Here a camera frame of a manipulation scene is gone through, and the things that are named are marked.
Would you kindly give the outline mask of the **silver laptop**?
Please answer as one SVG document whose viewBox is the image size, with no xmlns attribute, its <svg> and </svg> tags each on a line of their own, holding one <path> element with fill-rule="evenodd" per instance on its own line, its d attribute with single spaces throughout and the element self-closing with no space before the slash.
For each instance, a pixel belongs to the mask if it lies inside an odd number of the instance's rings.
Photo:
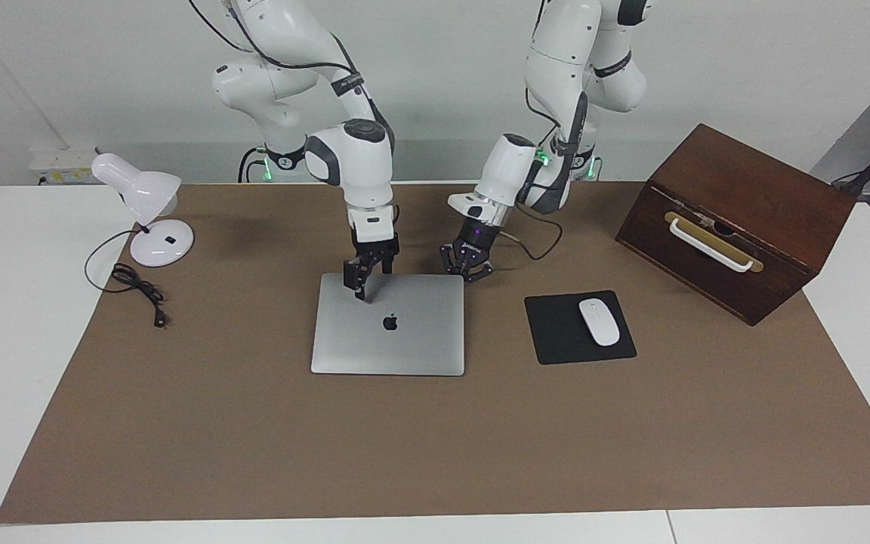
<svg viewBox="0 0 870 544">
<path fill-rule="evenodd" d="M 464 282 L 455 275 L 374 274 L 366 299 L 321 276 L 314 374 L 461 376 Z"/>
</svg>

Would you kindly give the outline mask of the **black mouse pad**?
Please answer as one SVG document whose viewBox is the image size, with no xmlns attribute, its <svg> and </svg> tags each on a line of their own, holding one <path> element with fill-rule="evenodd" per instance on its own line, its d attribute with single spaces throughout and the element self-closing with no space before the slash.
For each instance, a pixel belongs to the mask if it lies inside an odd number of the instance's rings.
<svg viewBox="0 0 870 544">
<path fill-rule="evenodd" d="M 578 310 L 578 303 L 587 298 L 607 303 L 621 332 L 618 344 L 601 347 L 594 343 Z M 637 355 L 617 293 L 612 290 L 531 296 L 524 304 L 536 359 L 542 365 L 622 360 Z"/>
</svg>

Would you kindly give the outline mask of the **white computer mouse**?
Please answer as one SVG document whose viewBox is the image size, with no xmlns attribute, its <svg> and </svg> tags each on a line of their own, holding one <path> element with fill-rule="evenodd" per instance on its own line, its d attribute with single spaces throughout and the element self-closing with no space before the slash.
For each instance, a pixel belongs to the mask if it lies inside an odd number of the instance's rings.
<svg viewBox="0 0 870 544">
<path fill-rule="evenodd" d="M 578 303 L 578 310 L 595 344 L 609 347 L 619 343 L 621 338 L 619 325 L 604 300 L 600 298 L 581 300 Z"/>
</svg>

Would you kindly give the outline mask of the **brown table mat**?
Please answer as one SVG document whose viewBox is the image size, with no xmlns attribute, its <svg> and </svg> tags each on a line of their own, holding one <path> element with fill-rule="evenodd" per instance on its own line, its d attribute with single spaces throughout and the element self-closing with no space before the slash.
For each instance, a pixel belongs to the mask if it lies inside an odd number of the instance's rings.
<svg viewBox="0 0 870 544">
<path fill-rule="evenodd" d="M 351 254 L 323 185 L 189 185 L 190 255 L 103 295 L 1 524 L 870 504 L 870 406 L 808 300 L 750 327 L 614 237 L 635 183 L 579 184 L 546 261 L 465 289 L 465 374 L 310 371 Z M 637 355 L 542 365 L 524 304 L 604 292 Z"/>
</svg>

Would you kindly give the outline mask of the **white desk lamp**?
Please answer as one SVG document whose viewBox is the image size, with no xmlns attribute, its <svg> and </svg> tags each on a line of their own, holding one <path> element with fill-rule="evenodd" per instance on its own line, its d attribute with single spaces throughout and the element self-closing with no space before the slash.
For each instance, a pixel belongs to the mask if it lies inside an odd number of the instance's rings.
<svg viewBox="0 0 870 544">
<path fill-rule="evenodd" d="M 113 153 L 93 159 L 92 173 L 120 193 L 140 227 L 130 244 L 131 257 L 145 267 L 165 267 L 179 261 L 193 247 L 196 237 L 185 221 L 160 219 L 176 208 L 182 179 L 165 172 L 140 170 Z"/>
</svg>

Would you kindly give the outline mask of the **dark wooden box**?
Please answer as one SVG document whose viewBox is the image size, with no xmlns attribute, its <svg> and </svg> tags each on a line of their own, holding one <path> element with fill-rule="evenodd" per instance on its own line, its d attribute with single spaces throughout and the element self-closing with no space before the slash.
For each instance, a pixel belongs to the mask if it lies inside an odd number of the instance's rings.
<svg viewBox="0 0 870 544">
<path fill-rule="evenodd" d="M 854 196 L 700 124 L 650 175 L 617 233 L 743 323 L 759 324 L 822 271 Z M 669 232 L 664 216 L 714 232 L 764 263 L 736 273 Z"/>
</svg>

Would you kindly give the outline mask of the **white power strip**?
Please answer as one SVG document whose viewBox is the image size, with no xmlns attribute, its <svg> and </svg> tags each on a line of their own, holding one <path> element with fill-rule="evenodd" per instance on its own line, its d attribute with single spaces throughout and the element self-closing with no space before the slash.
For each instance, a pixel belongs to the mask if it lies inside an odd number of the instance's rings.
<svg viewBox="0 0 870 544">
<path fill-rule="evenodd" d="M 97 148 L 41 151 L 35 153 L 29 168 L 39 185 L 96 185 L 92 162 Z"/>
</svg>

